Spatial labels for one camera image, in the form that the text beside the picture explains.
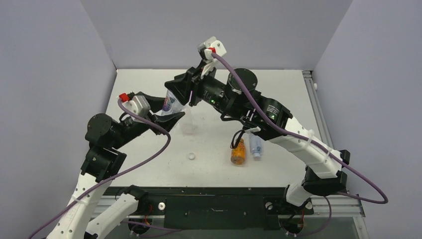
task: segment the white tabletop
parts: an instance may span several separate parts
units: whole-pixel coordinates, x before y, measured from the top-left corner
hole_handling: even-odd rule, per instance
[[[164,82],[186,70],[121,69],[111,93],[106,114],[117,119],[122,111],[117,105],[121,93],[142,91],[151,96],[165,97]],[[256,90],[286,106],[307,129],[314,129],[319,138],[317,122],[311,107],[302,72],[299,70],[253,70],[258,78]],[[216,78],[226,83],[227,70],[217,70]],[[278,145],[264,142],[261,161],[247,154],[246,163],[230,162],[229,148],[233,134],[242,128],[239,122],[222,122],[219,113],[205,102],[191,108],[194,124],[192,135],[184,135],[180,126],[171,131],[169,147],[146,165],[115,179],[112,186],[142,187],[285,187],[302,180],[305,164]],[[245,145],[249,150],[248,137]],[[147,131],[121,149],[127,158],[120,171],[157,152],[166,137]],[[194,160],[187,155],[193,152]]]

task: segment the cable tie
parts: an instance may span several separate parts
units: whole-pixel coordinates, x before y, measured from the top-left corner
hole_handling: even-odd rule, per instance
[[[77,197],[75,197],[74,195],[72,195],[72,199],[73,199],[74,201],[76,201],[76,202],[80,203],[80,204],[88,205],[88,203],[87,203],[87,202],[83,202],[83,201],[79,200],[79,199],[78,199]]]
[[[324,157],[324,163],[326,163],[327,162],[327,159],[330,158],[329,154],[331,153],[332,148],[330,148],[330,147],[327,146],[327,151],[328,151],[328,153]]]
[[[294,152],[306,150],[306,148],[311,144],[311,141],[312,141],[312,138],[314,137],[314,134],[315,134],[315,131],[313,129],[308,130],[308,140],[306,141],[306,143],[302,147],[290,150],[289,152],[294,153]]]

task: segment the bottle cap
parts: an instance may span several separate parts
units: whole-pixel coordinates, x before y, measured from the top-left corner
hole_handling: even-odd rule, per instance
[[[253,153],[253,158],[254,159],[261,159],[261,154],[260,153]]]

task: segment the red connector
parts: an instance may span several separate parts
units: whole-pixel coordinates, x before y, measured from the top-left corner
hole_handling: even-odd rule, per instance
[[[119,98],[121,99],[121,101],[124,103],[126,101],[129,101],[129,96],[127,96],[126,93],[123,93],[121,95],[119,95]]]
[[[208,48],[209,50],[211,50],[212,52],[214,52],[214,53],[216,53],[215,52],[215,48],[214,47],[210,47],[210,48]]]

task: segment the gray wall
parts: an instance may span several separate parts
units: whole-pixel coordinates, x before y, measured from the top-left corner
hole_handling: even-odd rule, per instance
[[[233,66],[313,69],[352,0],[81,0],[122,68],[187,68],[216,36]]]
[[[115,68],[78,0],[2,1],[0,32],[0,238],[22,239],[68,202]]]
[[[418,0],[354,0],[314,71],[335,146],[390,198],[364,203],[373,239],[421,238],[421,16]]]

